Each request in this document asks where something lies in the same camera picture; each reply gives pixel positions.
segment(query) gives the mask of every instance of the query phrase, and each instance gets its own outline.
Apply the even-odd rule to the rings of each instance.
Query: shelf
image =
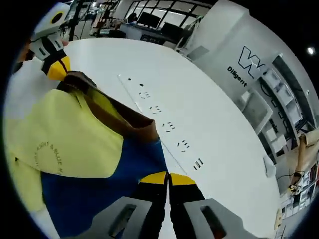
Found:
[[[314,127],[317,127],[315,114],[310,107],[311,104],[308,100],[308,97],[289,67],[280,56],[276,57],[276,59],[273,61],[273,66],[275,73],[282,77],[285,82],[287,82],[290,90],[294,93],[304,117],[308,122],[310,122],[310,124],[312,124]]]
[[[317,170],[316,170],[316,176],[315,176],[315,181],[318,179],[318,171],[319,171],[319,162],[317,162]],[[314,198],[315,194],[316,194],[316,184],[317,182],[315,182],[315,185],[314,185],[314,189],[313,189],[313,193],[311,195],[311,199]]]
[[[317,194],[318,192],[319,192],[319,187],[318,187],[318,186],[317,186],[317,187],[315,186],[312,199],[315,198],[315,196],[316,196],[316,194]]]
[[[278,162],[278,157],[276,152],[274,151],[274,149],[271,147],[271,142],[268,140],[267,136],[265,135],[265,130],[263,129],[260,133],[260,136],[264,138],[264,140],[266,141],[266,143],[269,145],[270,151],[273,155],[273,158],[270,157],[270,159],[272,160],[272,162],[274,164],[276,164]]]
[[[276,91],[268,84],[267,80],[265,80],[263,77],[261,77],[261,83],[267,88],[267,91],[273,95],[273,98],[277,100],[278,102],[278,106],[281,109],[282,112],[285,113],[285,118],[286,118],[286,122],[288,122],[288,127],[290,127],[290,132],[288,132],[290,135],[289,138],[293,139],[293,146],[296,147],[299,145],[299,141],[298,139],[298,135],[297,135],[297,131],[295,128],[295,125],[293,124],[293,122],[291,121],[290,117],[289,117],[289,113],[288,110],[286,108],[286,105],[283,103],[283,101],[281,100],[280,97],[277,96]]]
[[[276,67],[272,67],[271,69],[275,73],[276,77],[278,77],[281,80],[281,82],[286,86],[286,88],[289,90],[293,100],[296,102],[296,105],[297,105],[298,109],[300,109],[301,107],[300,107],[299,102],[298,102],[298,100],[297,100],[297,98],[295,96],[295,93],[291,89],[291,87],[288,84],[287,80],[283,77],[283,75],[278,71],[278,69]]]

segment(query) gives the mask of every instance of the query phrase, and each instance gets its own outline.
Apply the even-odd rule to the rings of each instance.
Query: electrical socket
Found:
[[[139,96],[142,98],[142,99],[146,99],[146,98],[150,98],[150,94],[148,92],[139,92]]]
[[[167,133],[171,133],[175,128],[172,122],[163,123],[162,127],[166,130]]]
[[[194,169],[197,171],[198,169],[200,169],[203,165],[203,161],[199,158],[196,162],[195,162],[195,165],[194,165]]]
[[[158,106],[150,106],[149,109],[151,110],[153,115],[161,113],[161,109]]]
[[[190,148],[186,140],[183,140],[182,142],[177,143],[177,147],[179,147],[181,152],[186,152]]]

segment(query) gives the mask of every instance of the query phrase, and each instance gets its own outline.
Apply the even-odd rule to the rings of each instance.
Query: desk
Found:
[[[142,41],[84,39],[70,42],[65,52],[72,70],[83,71],[106,94],[136,111],[139,108],[120,79],[130,78],[147,87],[165,109],[165,116],[182,133],[183,138],[172,140],[186,139],[195,156],[204,162],[199,170],[194,170],[197,158],[182,162],[164,147],[169,170],[187,172],[206,198],[214,198],[240,216],[246,230],[259,237],[273,238],[276,212],[280,208],[276,179],[265,175],[266,153],[254,130],[212,79],[172,49]],[[14,99],[17,104],[35,102],[34,89],[29,86],[36,86],[39,97],[56,86],[56,82],[48,81],[35,70],[29,70],[28,77],[23,77],[25,74],[20,72],[10,85],[11,107]],[[15,84],[19,81],[24,82],[23,90]],[[21,116],[29,111],[27,107],[30,104],[11,111],[21,111],[17,114]],[[154,118],[149,111],[142,113]],[[157,124],[163,143],[172,146],[160,126]],[[166,211],[160,238],[174,238],[173,235]]]
[[[161,31],[150,29],[143,26],[138,25],[130,25],[127,23],[122,23],[120,26],[120,31],[123,31],[126,33],[127,39],[132,40],[143,40],[142,38],[150,38],[151,42],[163,45],[166,41],[172,42],[174,44],[178,44],[175,40],[163,35]]]

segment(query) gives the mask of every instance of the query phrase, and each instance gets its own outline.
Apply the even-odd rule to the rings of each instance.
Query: black cable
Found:
[[[263,88],[263,84],[262,84],[261,82],[259,82],[259,84],[260,84],[260,88],[261,88],[261,90],[264,92],[264,94],[265,94],[266,96],[268,96],[268,97],[271,97],[270,95],[268,95],[268,93],[265,92],[265,90],[264,90],[264,88]]]
[[[65,35],[65,27],[60,27],[60,37],[63,39]]]
[[[75,27],[78,24],[79,14],[82,8],[84,0],[78,0],[77,6],[75,8],[74,16],[71,20],[69,20],[69,26],[71,27],[69,33],[69,41],[73,41]]]
[[[280,239],[283,239],[283,236],[284,236],[284,232],[285,232],[286,226],[287,226],[287,225],[285,225],[285,227],[284,227],[284,229],[283,229],[283,233],[281,234]]]
[[[80,39],[82,39],[82,34],[83,34],[83,30],[84,30],[85,24],[86,24],[86,20],[84,21],[84,24],[83,24],[83,27],[82,27],[82,31],[81,31],[81,35],[80,35]]]
[[[91,5],[92,5],[92,3],[93,3],[93,1],[90,2],[90,5],[88,6],[88,9],[87,9],[86,12],[84,13],[84,15],[81,17],[81,19],[87,16],[87,14],[88,14],[88,12],[89,12],[89,10],[90,10],[90,7],[91,7]],[[80,39],[82,39],[82,34],[83,34],[83,30],[84,30],[86,21],[87,21],[87,19],[84,21],[84,24],[83,24],[83,27],[82,27],[82,31],[81,31],[81,35],[80,35]]]
[[[280,179],[280,178],[282,178],[282,177],[286,177],[286,176],[293,176],[295,173],[299,173],[299,172],[303,172],[303,173],[305,173],[304,171],[296,171],[296,172],[294,172],[294,173],[292,173],[292,174],[287,174],[287,175],[282,175],[282,176],[280,176],[279,178],[276,178],[276,180],[278,180],[278,179]]]

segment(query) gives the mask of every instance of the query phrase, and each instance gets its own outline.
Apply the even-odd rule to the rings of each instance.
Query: white wall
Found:
[[[229,1],[219,1],[202,20],[195,38],[187,45],[187,52],[198,46],[215,51],[245,15],[249,15],[247,9]]]
[[[305,91],[309,90],[311,108],[315,115],[319,115],[319,100],[315,89],[297,57],[276,34],[252,18],[247,9],[227,0],[220,0],[202,20],[193,41],[187,45],[188,52],[198,46],[203,46],[210,52],[194,63],[222,89],[226,88],[225,79],[232,80],[232,75],[225,71],[225,67],[238,61],[243,46],[249,47],[265,63],[276,54],[282,54],[301,87]],[[243,71],[241,74],[244,78],[249,77]]]

